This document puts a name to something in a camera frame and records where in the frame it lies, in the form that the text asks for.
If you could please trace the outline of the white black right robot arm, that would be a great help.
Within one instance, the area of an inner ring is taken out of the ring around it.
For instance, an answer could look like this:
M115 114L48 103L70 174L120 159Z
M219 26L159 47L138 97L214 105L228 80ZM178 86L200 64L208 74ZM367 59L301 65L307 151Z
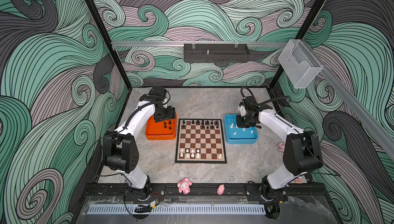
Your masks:
M319 138L311 131L304 131L279 116L266 102L257 103L254 96L243 97L236 117L240 128L263 124L270 128L284 143L283 163L262 180L264 197L273 198L300 176L312 173L323 166Z

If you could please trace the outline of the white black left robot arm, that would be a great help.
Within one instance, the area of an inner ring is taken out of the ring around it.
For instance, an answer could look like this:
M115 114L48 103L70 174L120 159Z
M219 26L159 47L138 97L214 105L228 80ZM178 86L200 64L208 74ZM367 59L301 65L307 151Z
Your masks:
M103 137L104 165L123 176L127 186L140 197L148 197L151 186L149 176L138 166L140 155L136 139L151 117L154 122L175 118L175 108L167 105L169 101L170 94L165 88L153 87L139 98L126 121Z

